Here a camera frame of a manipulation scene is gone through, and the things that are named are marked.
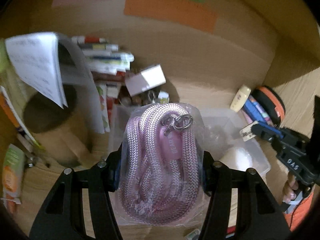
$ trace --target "black tool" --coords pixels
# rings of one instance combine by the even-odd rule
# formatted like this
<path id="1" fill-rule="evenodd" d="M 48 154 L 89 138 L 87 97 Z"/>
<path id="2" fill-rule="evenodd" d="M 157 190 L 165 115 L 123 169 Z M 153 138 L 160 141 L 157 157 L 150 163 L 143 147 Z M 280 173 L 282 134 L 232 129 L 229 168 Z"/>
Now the black tool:
<path id="1" fill-rule="evenodd" d="M 283 212 L 290 213 L 304 198 L 308 197 L 314 184 L 320 185 L 320 97 L 315 96 L 314 126 L 311 139 L 289 128 L 273 128 L 264 123 L 251 127 L 251 132 L 271 142 L 280 160 L 298 182 L 296 199 L 283 203 Z"/>
<path id="2" fill-rule="evenodd" d="M 121 150 L 89 170 L 65 169 L 40 208 L 30 239 L 93 239 L 85 233 L 82 208 L 82 189 L 88 188 L 96 239 L 122 240 L 109 198 L 109 192 L 118 189 Z M 205 151 L 203 181 L 203 189 L 211 198 L 199 240 L 226 238 L 232 188 L 238 188 L 238 211 L 235 235 L 228 239 L 282 240 L 289 235 L 276 200 L 255 169 L 229 169 Z"/>

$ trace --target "orange sticky note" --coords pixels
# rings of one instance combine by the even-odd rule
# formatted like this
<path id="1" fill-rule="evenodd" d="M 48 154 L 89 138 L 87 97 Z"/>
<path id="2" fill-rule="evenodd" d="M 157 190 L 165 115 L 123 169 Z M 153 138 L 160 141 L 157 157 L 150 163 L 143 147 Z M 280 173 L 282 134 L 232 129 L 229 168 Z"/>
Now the orange sticky note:
<path id="1" fill-rule="evenodd" d="M 10 107 L 7 104 L 7 101 L 2 93 L 0 93 L 0 106 L 2 107 L 5 114 L 8 116 L 9 120 L 13 123 L 13 125 L 18 128 L 20 124 L 18 123 L 17 119 L 14 117 Z"/>
<path id="2" fill-rule="evenodd" d="M 124 14 L 172 21 L 212 33 L 217 14 L 190 0 L 126 0 Z"/>

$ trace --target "screw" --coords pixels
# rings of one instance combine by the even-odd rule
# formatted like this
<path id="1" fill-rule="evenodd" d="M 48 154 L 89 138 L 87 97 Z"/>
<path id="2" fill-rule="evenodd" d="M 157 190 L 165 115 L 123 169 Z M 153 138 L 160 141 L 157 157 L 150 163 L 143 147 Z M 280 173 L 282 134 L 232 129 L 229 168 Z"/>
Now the screw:
<path id="1" fill-rule="evenodd" d="M 71 172 L 72 172 L 72 169 L 71 169 L 71 168 L 66 168 L 66 169 L 64 169 L 64 171 L 63 171 L 63 173 L 66 174 L 66 175 L 69 175 Z"/>
<path id="2" fill-rule="evenodd" d="M 98 165 L 99 168 L 103 168 L 103 167 L 105 167 L 107 165 L 107 163 L 105 161 L 100 161 L 100 162 L 98 162 L 97 165 Z"/>
<path id="3" fill-rule="evenodd" d="M 254 168 L 249 168 L 249 169 L 247 169 L 247 171 L 248 171 L 251 175 L 257 174 L 257 171 L 256 171 Z"/>
<path id="4" fill-rule="evenodd" d="M 215 166 L 216 168 L 220 168 L 222 167 L 222 162 L 216 161 L 213 163 L 213 166 Z"/>

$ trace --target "pink tag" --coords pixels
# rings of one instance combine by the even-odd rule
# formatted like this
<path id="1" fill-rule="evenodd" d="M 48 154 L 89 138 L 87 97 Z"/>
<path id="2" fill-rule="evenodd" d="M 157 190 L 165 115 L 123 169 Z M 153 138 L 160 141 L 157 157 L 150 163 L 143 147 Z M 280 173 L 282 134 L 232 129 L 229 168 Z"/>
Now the pink tag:
<path id="1" fill-rule="evenodd" d="M 178 131 L 171 131 L 168 136 L 164 136 L 166 126 L 160 129 L 160 147 L 162 155 L 167 161 L 174 161 L 182 158 L 182 137 Z"/>

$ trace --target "red marker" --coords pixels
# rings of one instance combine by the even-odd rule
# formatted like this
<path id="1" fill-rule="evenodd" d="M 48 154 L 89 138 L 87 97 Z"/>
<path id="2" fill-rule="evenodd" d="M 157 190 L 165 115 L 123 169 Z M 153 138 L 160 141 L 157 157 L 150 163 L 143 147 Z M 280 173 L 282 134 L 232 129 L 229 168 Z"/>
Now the red marker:
<path id="1" fill-rule="evenodd" d="M 84 44 L 84 43 L 104 43 L 106 39 L 90 37 L 90 36 L 73 36 L 71 37 L 71 41 L 76 44 Z"/>

